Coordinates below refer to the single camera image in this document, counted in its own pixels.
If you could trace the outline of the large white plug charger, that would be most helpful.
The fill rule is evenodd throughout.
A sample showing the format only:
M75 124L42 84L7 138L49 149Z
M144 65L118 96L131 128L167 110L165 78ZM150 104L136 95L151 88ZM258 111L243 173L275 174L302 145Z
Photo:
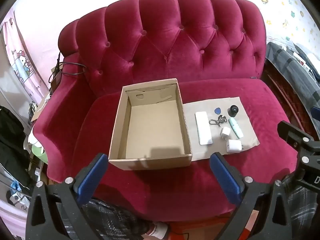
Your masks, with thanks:
M240 140L228 139L226 143L227 153L240 153L243 150Z

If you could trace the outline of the small white plug charger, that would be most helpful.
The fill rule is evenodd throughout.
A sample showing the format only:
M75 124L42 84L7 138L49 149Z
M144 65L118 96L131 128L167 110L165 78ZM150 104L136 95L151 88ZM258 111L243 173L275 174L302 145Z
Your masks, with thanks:
M222 139L227 139L230 136L230 133L231 133L231 128L225 126L225 127L221 128L220 137Z

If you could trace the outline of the cardboard box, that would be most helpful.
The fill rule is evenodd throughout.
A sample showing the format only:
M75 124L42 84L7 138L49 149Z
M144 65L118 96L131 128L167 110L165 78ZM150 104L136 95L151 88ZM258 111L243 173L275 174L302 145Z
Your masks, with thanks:
M190 139L177 79L124 86L108 161L129 170L189 166Z

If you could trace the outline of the plaid trouser leg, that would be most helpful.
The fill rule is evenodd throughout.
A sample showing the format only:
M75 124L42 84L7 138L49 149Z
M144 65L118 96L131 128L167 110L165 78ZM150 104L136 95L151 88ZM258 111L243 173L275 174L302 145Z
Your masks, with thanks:
M103 239L143 239L150 222L125 208L92 198L81 207L89 224Z

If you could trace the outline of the black clothing pile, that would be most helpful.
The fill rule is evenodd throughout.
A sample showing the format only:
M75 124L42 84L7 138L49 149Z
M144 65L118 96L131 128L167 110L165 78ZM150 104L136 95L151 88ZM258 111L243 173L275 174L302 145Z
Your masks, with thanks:
M33 180L27 172L30 154L24 149L26 135L20 120L1 106L1 165L24 187L31 187Z

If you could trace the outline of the grey plaid blanket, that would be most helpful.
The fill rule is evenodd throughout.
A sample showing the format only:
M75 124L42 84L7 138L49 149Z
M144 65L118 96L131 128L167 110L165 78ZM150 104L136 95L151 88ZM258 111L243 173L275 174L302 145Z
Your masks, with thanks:
M280 102L289 122L319 138L319 121L311 115L319 107L319 83L296 58L275 43L267 44L261 79Z

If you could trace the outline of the light blue cosmetic bottle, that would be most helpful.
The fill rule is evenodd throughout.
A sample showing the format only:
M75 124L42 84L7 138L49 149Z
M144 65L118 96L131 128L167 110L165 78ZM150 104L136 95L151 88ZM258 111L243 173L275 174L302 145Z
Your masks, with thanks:
M233 130L233 132L237 136L237 138L238 139L243 138L244 134L243 134L238 122L233 117L230 117L228 119L228 122L229 122L229 125L230 125L231 129Z

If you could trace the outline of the black round jar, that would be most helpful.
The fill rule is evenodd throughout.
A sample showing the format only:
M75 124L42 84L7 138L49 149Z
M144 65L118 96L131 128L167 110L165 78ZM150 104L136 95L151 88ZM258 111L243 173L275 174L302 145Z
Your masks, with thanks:
M227 112L230 117L234 118L239 113L239 108L237 105L231 105Z

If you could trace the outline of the beige paper sheet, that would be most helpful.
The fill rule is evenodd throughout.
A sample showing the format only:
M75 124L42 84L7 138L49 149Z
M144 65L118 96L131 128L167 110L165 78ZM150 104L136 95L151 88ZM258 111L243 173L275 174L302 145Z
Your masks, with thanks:
M234 117L234 119L238 122L244 137L238 139L233 130L231 129L230 136L227 139L222 139L220 137L221 128L227 126L230 127L228 119L230 116L228 115L228 109L231 105L237 105L239 108L239 113ZM216 125L210 125L210 130L212 133L213 143L211 145L200 145L199 137L197 133L195 113L200 111L207 112L208 119L217 120L218 116L215 114L214 110L220 107L221 115L224 115L227 118L227 122L221 127ZM221 155L229 154L226 151L226 143L228 139L240 140L242 142L243 151L249 150L254 146L258 146L260 144L253 127L251 126L249 117L240 101L239 97L236 98L222 98L222 99L210 99L210 100L202 100L197 102L185 103L183 105L183 111L185 116L185 122L188 129L189 140L190 140L190 149L192 152L192 161L198 161L202 159L209 159L210 156L219 152Z

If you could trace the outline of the blue key fob tag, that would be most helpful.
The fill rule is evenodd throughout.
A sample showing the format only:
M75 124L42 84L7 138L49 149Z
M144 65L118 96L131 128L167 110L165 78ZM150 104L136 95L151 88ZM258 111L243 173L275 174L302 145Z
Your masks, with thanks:
M220 107L217 107L215 110L214 110L215 114L217 115L221 115L221 108Z

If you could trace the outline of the white rectangular power bank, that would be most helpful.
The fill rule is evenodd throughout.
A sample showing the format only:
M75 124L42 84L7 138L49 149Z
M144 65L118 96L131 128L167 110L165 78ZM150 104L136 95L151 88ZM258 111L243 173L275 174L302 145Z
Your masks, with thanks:
M207 112L200 111L195 113L197 133L200 145L211 145L213 143L212 133Z

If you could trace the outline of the red velvet tufted sofa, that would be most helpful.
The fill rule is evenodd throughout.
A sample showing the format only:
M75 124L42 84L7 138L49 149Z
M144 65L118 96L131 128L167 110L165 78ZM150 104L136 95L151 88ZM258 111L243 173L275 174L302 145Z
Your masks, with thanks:
M75 176L108 153L121 89L176 78L184 103L240 98L260 144L227 161L270 183L293 172L297 154L277 133L287 120L261 80L266 29L247 0L121 0L66 25L65 66L34 126L48 156L47 176Z

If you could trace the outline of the hello kitty pink curtain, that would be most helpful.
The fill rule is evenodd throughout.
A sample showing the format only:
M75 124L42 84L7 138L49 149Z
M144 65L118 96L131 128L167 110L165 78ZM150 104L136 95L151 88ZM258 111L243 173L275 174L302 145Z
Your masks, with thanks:
M18 29L14 10L10 9L2 22L2 33L8 60L19 82L35 103L48 93Z

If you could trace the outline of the metal keychain with carabiner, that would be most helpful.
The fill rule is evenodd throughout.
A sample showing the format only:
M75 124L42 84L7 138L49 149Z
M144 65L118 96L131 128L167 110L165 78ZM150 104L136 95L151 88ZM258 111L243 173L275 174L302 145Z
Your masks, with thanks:
M216 125L218 127L221 127L221 125L225 124L227 122L227 118L224 115L219 115L217 120L210 119L209 124L210 125Z

